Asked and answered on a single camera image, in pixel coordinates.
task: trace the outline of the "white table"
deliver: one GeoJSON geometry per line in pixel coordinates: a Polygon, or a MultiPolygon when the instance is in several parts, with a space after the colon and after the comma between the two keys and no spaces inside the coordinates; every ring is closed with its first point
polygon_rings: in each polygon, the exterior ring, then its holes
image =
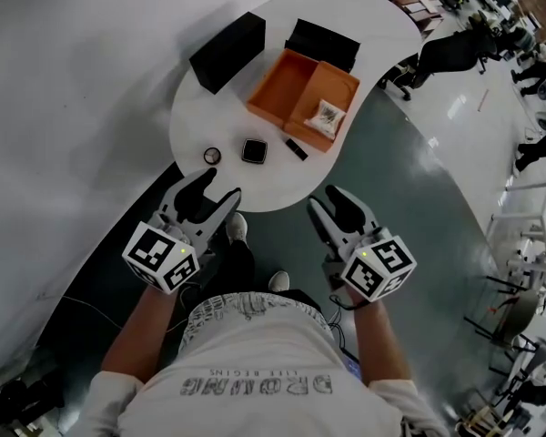
{"type": "Polygon", "coordinates": [[[218,201],[239,187],[243,192],[240,210],[267,212],[298,202],[321,183],[336,162],[351,122],[369,91],[388,69],[416,54],[421,39],[410,18],[387,0],[271,0],[251,11],[267,22],[265,50],[215,96],[188,69],[172,106],[170,144],[185,175],[206,168],[205,149],[218,147],[222,160],[206,196],[218,201]],[[296,140],[309,155],[305,161],[285,145],[287,137],[279,128],[245,108],[258,81],[280,55],[298,18],[360,42],[351,71],[360,85],[339,135],[326,153],[296,140]],[[267,141],[264,164],[241,160],[246,138],[267,141]]]}
{"type": "MultiPolygon", "coordinates": [[[[546,181],[542,181],[541,183],[533,183],[530,185],[522,185],[522,186],[507,186],[505,189],[506,191],[516,191],[520,189],[535,189],[535,188],[545,188],[546,189],[546,181]]],[[[530,213],[514,213],[514,214],[500,214],[500,215],[492,215],[492,220],[501,220],[501,219],[516,219],[516,220],[537,220],[540,222],[541,225],[541,231],[524,231],[521,233],[523,237],[527,238],[533,238],[538,241],[543,241],[544,245],[546,247],[546,194],[544,196],[544,200],[542,202],[542,207],[538,212],[530,212],[530,213]]],[[[527,263],[523,262],[520,259],[510,259],[508,260],[508,265],[510,267],[520,267],[523,269],[529,269],[529,270],[541,270],[543,272],[546,272],[546,261],[535,264],[535,263],[527,263]]]]}

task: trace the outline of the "gray floor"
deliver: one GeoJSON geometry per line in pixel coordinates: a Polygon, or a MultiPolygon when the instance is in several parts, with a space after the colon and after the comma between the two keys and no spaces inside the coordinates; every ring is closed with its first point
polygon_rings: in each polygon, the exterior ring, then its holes
{"type": "MultiPolygon", "coordinates": [[[[125,321],[143,287],[123,266],[121,250],[178,176],[176,168],[169,169],[130,209],[81,270],[70,296],[96,304],[118,323],[125,321]]],[[[411,278],[386,304],[418,386],[451,425],[449,409],[461,413],[474,389],[490,396],[499,383],[499,376],[488,372],[490,361],[508,368],[501,352],[462,320],[467,315],[492,327],[487,308],[498,304],[496,287],[483,278],[495,274],[496,267],[477,221],[423,136],[378,89],[364,102],[336,165],[315,194],[323,196],[327,184],[366,201],[417,260],[411,278]]],[[[335,306],[321,272],[326,250],[309,223],[306,201],[246,218],[258,281],[287,270],[292,288],[306,291],[329,317],[335,306]]],[[[217,244],[223,240],[220,235],[217,244]]],[[[56,310],[40,344],[63,369],[68,410],[79,406],[115,334],[81,305],[64,301],[56,310]]],[[[167,338],[165,361],[173,359],[176,345],[177,335],[167,338]]]]}

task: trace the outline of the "black pants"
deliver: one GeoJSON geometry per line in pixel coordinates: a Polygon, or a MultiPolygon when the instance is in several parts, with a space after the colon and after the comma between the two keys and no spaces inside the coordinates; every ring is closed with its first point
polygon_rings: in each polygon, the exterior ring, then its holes
{"type": "Polygon", "coordinates": [[[546,136],[536,144],[520,144],[518,152],[521,152],[523,155],[516,160],[516,168],[519,171],[523,171],[532,162],[546,157],[546,136]]]}
{"type": "MultiPolygon", "coordinates": [[[[255,284],[255,259],[248,246],[235,240],[228,247],[227,254],[218,268],[217,274],[207,284],[200,297],[201,301],[228,293],[244,291],[270,292],[268,287],[255,284]]],[[[284,298],[300,301],[321,312],[316,301],[301,290],[287,290],[275,293],[284,298]]]]}
{"type": "Polygon", "coordinates": [[[546,62],[536,62],[529,68],[523,70],[515,76],[517,81],[523,81],[524,79],[532,79],[534,77],[539,78],[538,82],[530,87],[524,87],[520,92],[523,96],[531,96],[538,92],[540,84],[546,81],[546,62]]]}

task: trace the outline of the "cable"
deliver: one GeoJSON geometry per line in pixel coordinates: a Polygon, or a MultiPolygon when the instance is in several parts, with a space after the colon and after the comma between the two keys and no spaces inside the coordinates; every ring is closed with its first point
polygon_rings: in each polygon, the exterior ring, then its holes
{"type": "Polygon", "coordinates": [[[365,308],[366,306],[368,306],[370,304],[370,301],[363,300],[358,304],[354,304],[354,305],[349,306],[347,304],[342,303],[339,296],[335,295],[335,294],[329,295],[329,300],[331,302],[333,302],[334,304],[336,304],[337,306],[339,306],[340,308],[342,308],[343,310],[359,310],[361,308],[365,308]]]}
{"type": "Polygon", "coordinates": [[[334,330],[336,329],[338,331],[338,335],[339,335],[339,347],[341,349],[344,349],[346,348],[346,335],[344,335],[344,330],[341,328],[341,326],[339,326],[338,324],[336,323],[333,323],[333,324],[328,324],[329,327],[334,330]]]}
{"type": "Polygon", "coordinates": [[[92,310],[96,310],[99,314],[101,314],[103,317],[105,317],[107,320],[109,320],[109,322],[111,324],[113,324],[116,328],[118,328],[120,330],[122,329],[122,327],[119,324],[113,322],[111,320],[111,318],[109,316],[107,316],[107,314],[105,314],[102,310],[99,310],[98,308],[96,308],[92,304],[89,304],[88,302],[85,302],[85,301],[82,301],[82,300],[77,300],[75,298],[71,298],[70,296],[66,296],[66,295],[63,295],[63,296],[46,296],[44,298],[39,298],[38,300],[52,300],[52,299],[55,299],[55,298],[60,299],[60,300],[62,299],[62,300],[70,300],[70,301],[78,302],[80,304],[83,304],[84,306],[87,306],[88,308],[91,308],[92,310]]]}
{"type": "MultiPolygon", "coordinates": [[[[192,287],[196,287],[196,288],[202,288],[202,285],[200,285],[200,283],[196,283],[195,281],[190,281],[188,283],[185,283],[185,288],[182,289],[181,292],[178,293],[178,297],[180,298],[180,305],[182,306],[182,309],[184,310],[184,312],[186,312],[186,306],[184,305],[184,301],[182,300],[182,295],[190,288],[192,287]]],[[[119,325],[118,323],[114,322],[109,316],[107,316],[107,314],[105,314],[102,310],[100,310],[99,308],[96,308],[95,306],[93,306],[92,304],[89,304],[88,302],[86,301],[82,301],[82,300],[78,300],[77,298],[72,298],[70,296],[66,296],[66,295],[62,295],[62,296],[45,296],[43,298],[38,298],[37,301],[39,300],[54,300],[54,299],[59,299],[59,300],[69,300],[69,301],[74,301],[74,302],[78,302],[79,304],[83,304],[84,306],[87,306],[88,308],[91,308],[92,310],[95,310],[96,312],[98,312],[100,315],[102,315],[104,318],[106,318],[109,323],[111,323],[114,327],[116,327],[117,329],[119,330],[122,330],[123,329],[123,326],[119,325]]],[[[172,331],[173,329],[175,329],[177,326],[181,325],[183,322],[186,322],[188,320],[188,317],[186,317],[185,319],[181,320],[179,323],[177,323],[174,327],[170,327],[168,330],[166,330],[166,333],[169,333],[170,331],[172,331]]]]}
{"type": "Polygon", "coordinates": [[[406,75],[409,72],[409,70],[410,70],[410,66],[401,66],[400,67],[400,74],[392,80],[392,84],[396,84],[397,79],[399,79],[401,76],[406,75]]]}
{"type": "Polygon", "coordinates": [[[329,318],[328,320],[328,325],[331,324],[331,323],[339,323],[339,320],[336,320],[336,318],[338,317],[338,315],[340,316],[341,318],[341,312],[342,312],[342,308],[340,306],[338,306],[338,308],[336,309],[336,312],[334,312],[331,317],[329,318]]]}

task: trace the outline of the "black box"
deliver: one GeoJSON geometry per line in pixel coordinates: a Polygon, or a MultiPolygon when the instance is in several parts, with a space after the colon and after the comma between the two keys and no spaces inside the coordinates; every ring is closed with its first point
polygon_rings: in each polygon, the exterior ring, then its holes
{"type": "Polygon", "coordinates": [[[267,156],[267,143],[259,139],[246,139],[241,158],[252,164],[265,163],[267,156]]]}
{"type": "Polygon", "coordinates": [[[356,62],[360,44],[325,27],[298,19],[293,34],[285,42],[285,48],[314,60],[328,62],[349,73],[356,62]]]}
{"type": "Polygon", "coordinates": [[[265,48],[265,20],[245,13],[190,57],[201,86],[216,94],[265,48]]]}

